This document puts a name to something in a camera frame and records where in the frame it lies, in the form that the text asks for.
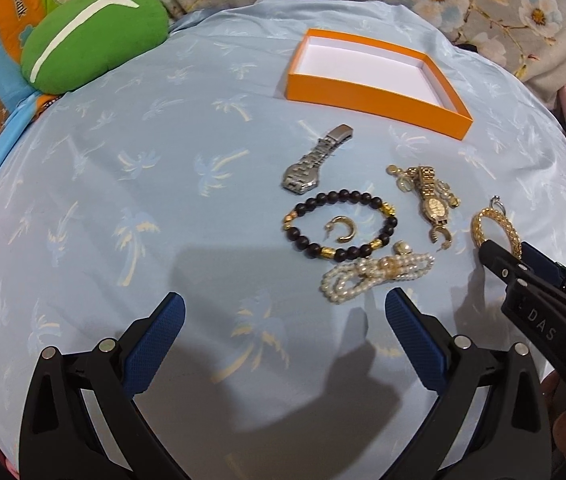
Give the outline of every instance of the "blue gripper pad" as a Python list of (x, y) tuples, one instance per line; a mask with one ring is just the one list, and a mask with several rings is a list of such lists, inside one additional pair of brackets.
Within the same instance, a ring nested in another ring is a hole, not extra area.
[(564, 277), (560, 267), (527, 242), (521, 243), (521, 261), (550, 285), (556, 287), (562, 285)]
[(420, 382), (428, 390), (441, 395), (447, 386), (447, 359), (440, 345), (423, 325), (422, 318), (425, 316), (401, 288), (393, 288), (387, 293), (385, 316)]
[(156, 317), (125, 359), (123, 390), (128, 399), (149, 388), (185, 323), (185, 302), (178, 294), (170, 293), (161, 306), (162, 310), (152, 314)]

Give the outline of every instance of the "metal screw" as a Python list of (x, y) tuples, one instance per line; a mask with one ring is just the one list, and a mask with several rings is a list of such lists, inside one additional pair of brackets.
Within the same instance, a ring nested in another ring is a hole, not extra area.
[(113, 339), (103, 339), (98, 343), (98, 349), (101, 352), (111, 352), (114, 348), (116, 348), (116, 341)]
[(516, 343), (514, 345), (514, 351), (518, 354), (518, 355), (527, 355), (529, 354), (529, 348), (527, 347), (527, 345), (525, 343)]
[(467, 350), (470, 346), (472, 346), (472, 340), (468, 338), (466, 335), (457, 335), (454, 338), (454, 344), (458, 346), (458, 348)]
[(47, 348), (44, 348), (43, 351), (41, 352), (41, 357), (43, 359), (51, 359), (55, 355), (56, 355), (56, 348), (54, 348), (53, 346), (48, 346)]

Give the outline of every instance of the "green pillow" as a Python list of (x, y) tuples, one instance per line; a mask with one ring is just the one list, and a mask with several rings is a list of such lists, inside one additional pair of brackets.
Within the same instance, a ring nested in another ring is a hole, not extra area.
[(69, 0), (29, 35), (25, 79), (46, 94), (83, 86), (167, 39), (160, 0)]

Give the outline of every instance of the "jewelry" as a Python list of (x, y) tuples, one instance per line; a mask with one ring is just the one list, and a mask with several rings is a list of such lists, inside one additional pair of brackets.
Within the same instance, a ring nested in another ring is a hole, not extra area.
[(438, 235), (442, 234), (445, 241), (439, 250), (449, 249), (452, 245), (452, 234), (447, 229), (449, 208), (456, 208), (461, 201), (451, 192), (449, 184), (435, 178), (431, 166), (417, 166), (402, 170), (391, 164), (386, 169), (388, 174), (397, 177), (396, 185), (403, 192), (416, 189), (420, 195), (420, 209), (423, 216), (432, 224), (429, 239), (436, 243)]
[[(396, 242), (394, 246), (407, 252), (378, 260), (361, 258), (356, 262), (338, 264), (323, 275), (320, 291), (328, 301), (341, 304), (387, 280), (416, 280), (427, 274), (434, 265), (434, 256), (413, 254), (405, 242)], [(347, 282), (357, 278), (360, 278), (358, 283), (346, 287)]]
[[(321, 247), (319, 244), (311, 243), (307, 236), (301, 235), (301, 231), (298, 227), (292, 225), (295, 218), (304, 216), (308, 211), (314, 211), (317, 207), (326, 204), (335, 204), (336, 202), (361, 203), (362, 205), (370, 206), (372, 209), (378, 209), (385, 216), (385, 224), (378, 233), (378, 236), (370, 243), (363, 244), (360, 247), (351, 246), (346, 250), (334, 249), (332, 247)], [(304, 251), (310, 258), (320, 256), (327, 260), (344, 262), (345, 260), (355, 260), (361, 257), (367, 258), (373, 251), (385, 247), (390, 242), (390, 236), (394, 234), (394, 228), (399, 223), (395, 213), (394, 207), (387, 202), (383, 202), (378, 196), (372, 197), (369, 193), (341, 189), (340, 191), (330, 191), (327, 194), (319, 193), (316, 195), (316, 198), (308, 198), (305, 202), (296, 204), (296, 207), (283, 218), (283, 230), (285, 231), (285, 235), (287, 235), (287, 239), (294, 242), (296, 247)]]
[(482, 226), (480, 225), (480, 219), (484, 216), (487, 218), (491, 218), (495, 221), (499, 226), (502, 227), (503, 231), (508, 237), (509, 244), (511, 246), (511, 253), (514, 255), (515, 258), (520, 260), (521, 257), (521, 239), (514, 229), (512, 222), (508, 220), (506, 216), (507, 212), (505, 211), (505, 206), (500, 201), (500, 197), (495, 195), (490, 200), (490, 206), (486, 207), (485, 209), (481, 209), (477, 212), (472, 218), (472, 240), (474, 240), (474, 244), (477, 247), (480, 247), (483, 242), (485, 241), (485, 234), (483, 234)]
[(356, 224), (349, 216), (335, 216), (334, 218), (332, 218), (332, 220), (327, 222), (325, 224), (325, 232), (327, 236), (329, 236), (336, 224), (345, 224), (349, 227), (349, 235), (339, 236), (338, 238), (336, 238), (336, 241), (339, 244), (346, 244), (347, 242), (352, 240), (354, 236), (356, 236)]
[(281, 186), (299, 195), (318, 186), (320, 165), (343, 142), (352, 138), (353, 131), (350, 126), (342, 124), (319, 139), (313, 150), (285, 170)]

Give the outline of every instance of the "silver watch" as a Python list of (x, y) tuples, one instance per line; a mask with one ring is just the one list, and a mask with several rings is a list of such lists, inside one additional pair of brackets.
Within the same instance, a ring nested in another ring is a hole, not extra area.
[(299, 195), (314, 189), (319, 185), (320, 165), (343, 142), (351, 139), (353, 132), (350, 126), (342, 124), (319, 139), (313, 150), (285, 170), (281, 185)]

